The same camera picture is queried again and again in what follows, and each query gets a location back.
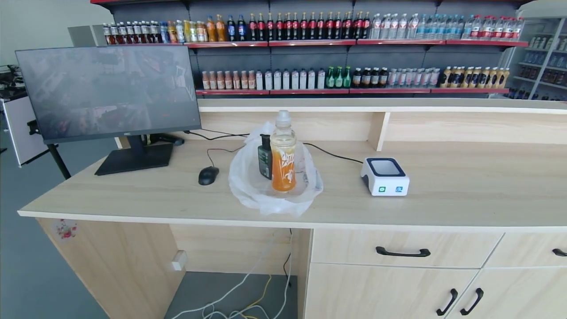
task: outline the plastic bag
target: plastic bag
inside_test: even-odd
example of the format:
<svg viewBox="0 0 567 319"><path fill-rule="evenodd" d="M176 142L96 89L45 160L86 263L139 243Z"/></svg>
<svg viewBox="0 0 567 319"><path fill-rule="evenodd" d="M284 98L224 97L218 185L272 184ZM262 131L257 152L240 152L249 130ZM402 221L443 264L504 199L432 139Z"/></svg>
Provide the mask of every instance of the plastic bag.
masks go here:
<svg viewBox="0 0 567 319"><path fill-rule="evenodd" d="M289 213L297 217L323 191L323 181L313 164L311 154L303 143L297 142L295 188L287 193L272 189L272 181L260 174L258 146L262 145L260 134L272 134L275 128L274 124L266 122L246 138L244 147L230 163L229 186L244 206L259 209L262 215Z"/></svg>

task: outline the monitor stand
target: monitor stand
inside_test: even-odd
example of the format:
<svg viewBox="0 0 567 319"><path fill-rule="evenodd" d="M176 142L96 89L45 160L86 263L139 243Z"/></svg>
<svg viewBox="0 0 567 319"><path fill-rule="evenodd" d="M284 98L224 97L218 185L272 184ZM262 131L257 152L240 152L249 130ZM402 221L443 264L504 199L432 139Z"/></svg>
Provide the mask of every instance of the monitor stand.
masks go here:
<svg viewBox="0 0 567 319"><path fill-rule="evenodd" d="M128 136L129 149L113 150L104 160L95 175L108 175L163 167L170 164L171 143L144 146L141 136Z"/></svg>

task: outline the counter top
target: counter top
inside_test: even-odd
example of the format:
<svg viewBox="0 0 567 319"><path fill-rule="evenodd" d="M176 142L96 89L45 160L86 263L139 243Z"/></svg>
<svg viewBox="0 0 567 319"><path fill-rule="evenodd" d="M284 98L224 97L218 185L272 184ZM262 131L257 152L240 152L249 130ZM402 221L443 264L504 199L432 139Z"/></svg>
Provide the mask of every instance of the counter top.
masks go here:
<svg viewBox="0 0 567 319"><path fill-rule="evenodd" d="M329 152L363 159L395 157L411 179L408 196L370 196L361 165L308 146L324 191L299 218L262 216L241 205L229 188L234 156L210 154L221 172L200 186L210 166L207 148L236 149L241 141L187 141L168 167L95 176L102 159L18 212L21 216L136 223L353 228L462 232L567 230L566 145L475 142L388 142L374 152L366 142L317 141Z"/></svg>

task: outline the gray floor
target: gray floor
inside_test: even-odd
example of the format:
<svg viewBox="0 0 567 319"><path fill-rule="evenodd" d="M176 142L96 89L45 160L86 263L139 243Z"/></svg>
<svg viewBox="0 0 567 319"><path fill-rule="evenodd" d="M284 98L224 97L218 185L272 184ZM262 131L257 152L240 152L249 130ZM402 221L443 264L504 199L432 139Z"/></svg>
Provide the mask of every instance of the gray floor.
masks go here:
<svg viewBox="0 0 567 319"><path fill-rule="evenodd" d="M17 209L64 179L50 155L18 168L10 136L3 132L4 118L1 122L0 146L8 150L0 155L0 318L107 318L35 219L18 216ZM75 174L115 148L113 139L93 140L61 144L59 152L71 174ZM240 274L187 273L166 318L220 298L242 277ZM239 289L218 304L217 310L230 313L256 301L267 279L266 275L248 277ZM292 278L292 283L280 319L297 317L295 278ZM275 316L283 303L284 288L285 277L274 276L265 299L260 303L270 317ZM256 310L251 310L250 315L265 319ZM179 317L190 318L201 318L201 313Z"/></svg>

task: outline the black handle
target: black handle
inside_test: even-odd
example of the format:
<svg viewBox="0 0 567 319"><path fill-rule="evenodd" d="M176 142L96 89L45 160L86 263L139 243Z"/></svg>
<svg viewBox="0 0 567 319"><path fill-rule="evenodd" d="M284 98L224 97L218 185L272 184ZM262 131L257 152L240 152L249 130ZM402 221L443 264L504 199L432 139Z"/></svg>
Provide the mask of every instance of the black handle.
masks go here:
<svg viewBox="0 0 567 319"><path fill-rule="evenodd" d="M476 307L476 305L479 303L479 301L483 298L484 296L484 291L480 288L476 289L476 301L474 304L472 304L471 308L469 310L465 310L464 308L461 309L461 314L463 316L468 315L469 313L471 313L471 311Z"/></svg>
<svg viewBox="0 0 567 319"><path fill-rule="evenodd" d="M376 252L384 256L398 256L398 257L427 257L431 255L429 249L420 249L419 254L398 254L398 253L390 253L389 251L386 250L386 248L381 246L376 247Z"/></svg>
<svg viewBox="0 0 567 319"><path fill-rule="evenodd" d="M552 252L553 252L554 254L558 255L559 257L567 257L567 253L564 252L564 251L562 251L562 250L559 249L559 248L553 249Z"/></svg>
<svg viewBox="0 0 567 319"><path fill-rule="evenodd" d="M445 307L445 310L437 309L437 316L444 316L447 313L447 310L449 310L449 307L455 302L455 300L457 300L457 296L459 296L457 290L453 288L450 292L451 301L449 301L449 304L447 305L447 307Z"/></svg>

